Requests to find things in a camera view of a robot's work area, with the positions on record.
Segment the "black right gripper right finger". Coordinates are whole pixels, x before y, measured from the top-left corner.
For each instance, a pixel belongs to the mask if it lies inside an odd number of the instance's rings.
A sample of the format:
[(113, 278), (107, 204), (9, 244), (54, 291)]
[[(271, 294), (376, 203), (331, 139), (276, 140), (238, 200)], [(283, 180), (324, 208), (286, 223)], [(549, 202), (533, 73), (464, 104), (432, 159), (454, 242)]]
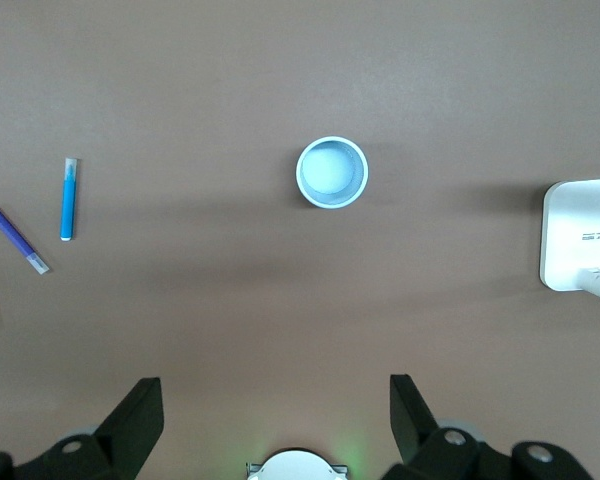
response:
[(460, 427), (438, 424), (414, 380), (392, 375), (390, 424), (402, 461), (386, 479), (590, 479), (569, 451), (519, 442), (505, 455)]

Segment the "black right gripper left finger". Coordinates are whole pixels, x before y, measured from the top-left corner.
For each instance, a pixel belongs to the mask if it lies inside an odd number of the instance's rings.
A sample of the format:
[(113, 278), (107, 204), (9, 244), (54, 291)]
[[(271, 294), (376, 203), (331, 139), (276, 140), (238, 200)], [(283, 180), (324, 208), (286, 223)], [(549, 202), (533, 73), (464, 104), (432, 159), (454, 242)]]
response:
[(134, 479), (164, 429), (161, 380), (139, 380), (91, 434), (55, 443), (21, 465), (0, 451), (0, 479)]

